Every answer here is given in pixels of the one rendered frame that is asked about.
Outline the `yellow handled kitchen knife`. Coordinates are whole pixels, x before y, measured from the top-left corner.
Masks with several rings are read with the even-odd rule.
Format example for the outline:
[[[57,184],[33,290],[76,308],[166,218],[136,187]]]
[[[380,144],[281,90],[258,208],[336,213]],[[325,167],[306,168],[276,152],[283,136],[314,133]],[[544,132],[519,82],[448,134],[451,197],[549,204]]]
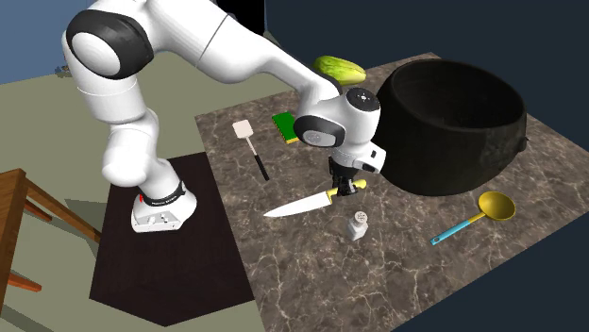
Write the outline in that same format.
[[[338,191],[338,188],[320,191],[314,195],[301,198],[281,207],[276,207],[266,212],[264,217],[285,217],[327,207],[332,204],[333,198],[338,194]]]

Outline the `white salt shaker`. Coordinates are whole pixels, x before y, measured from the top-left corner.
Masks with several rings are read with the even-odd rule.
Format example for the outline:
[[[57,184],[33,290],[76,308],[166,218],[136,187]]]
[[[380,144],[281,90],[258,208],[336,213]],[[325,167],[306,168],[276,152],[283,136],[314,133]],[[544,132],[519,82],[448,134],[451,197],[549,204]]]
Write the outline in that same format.
[[[354,216],[348,220],[347,232],[352,241],[357,241],[365,235],[368,229],[367,220],[367,214],[363,211],[357,211]]]

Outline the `green book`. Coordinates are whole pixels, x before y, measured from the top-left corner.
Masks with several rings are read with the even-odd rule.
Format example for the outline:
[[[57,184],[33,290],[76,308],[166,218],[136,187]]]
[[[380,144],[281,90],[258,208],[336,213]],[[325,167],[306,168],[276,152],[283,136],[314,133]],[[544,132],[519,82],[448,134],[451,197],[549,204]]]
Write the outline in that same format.
[[[273,115],[272,121],[287,144],[299,141],[294,131],[295,118],[289,111]]]

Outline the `green yellow vegetable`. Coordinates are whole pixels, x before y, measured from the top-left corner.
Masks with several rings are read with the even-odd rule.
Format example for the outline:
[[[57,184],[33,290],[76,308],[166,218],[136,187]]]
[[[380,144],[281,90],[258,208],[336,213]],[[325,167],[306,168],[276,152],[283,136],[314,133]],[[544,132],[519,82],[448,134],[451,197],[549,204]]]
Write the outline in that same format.
[[[314,60],[312,66],[344,86],[362,83],[366,78],[366,71],[361,66],[343,58],[321,56]]]

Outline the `large black pot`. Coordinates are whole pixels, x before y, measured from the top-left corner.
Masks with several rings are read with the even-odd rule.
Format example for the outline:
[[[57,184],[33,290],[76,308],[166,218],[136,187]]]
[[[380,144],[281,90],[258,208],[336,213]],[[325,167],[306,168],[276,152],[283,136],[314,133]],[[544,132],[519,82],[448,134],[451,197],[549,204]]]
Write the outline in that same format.
[[[527,147],[520,94],[485,70],[429,58],[394,69],[380,86],[374,143],[381,175],[423,196],[471,191],[500,174]]]

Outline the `dark robot stand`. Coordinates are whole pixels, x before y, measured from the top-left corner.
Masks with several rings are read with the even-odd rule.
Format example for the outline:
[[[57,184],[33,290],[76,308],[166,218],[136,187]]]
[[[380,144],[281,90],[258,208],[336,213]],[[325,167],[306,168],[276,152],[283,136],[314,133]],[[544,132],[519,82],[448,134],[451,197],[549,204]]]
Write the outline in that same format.
[[[253,300],[208,157],[173,158],[197,199],[180,229],[137,233],[137,188],[113,186],[103,222],[90,297],[155,324],[178,324]]]

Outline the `brown wooden table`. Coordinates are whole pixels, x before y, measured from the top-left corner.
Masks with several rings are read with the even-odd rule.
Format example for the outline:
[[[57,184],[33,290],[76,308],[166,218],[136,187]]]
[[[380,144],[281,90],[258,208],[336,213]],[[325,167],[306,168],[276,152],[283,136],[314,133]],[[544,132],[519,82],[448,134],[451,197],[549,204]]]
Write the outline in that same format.
[[[52,216],[33,204],[30,199],[51,211],[67,224],[100,242],[101,232],[26,177],[23,169],[17,168],[0,174],[0,313],[4,305],[8,285],[38,292],[42,286],[14,274],[11,266],[24,211],[29,211],[46,222]]]

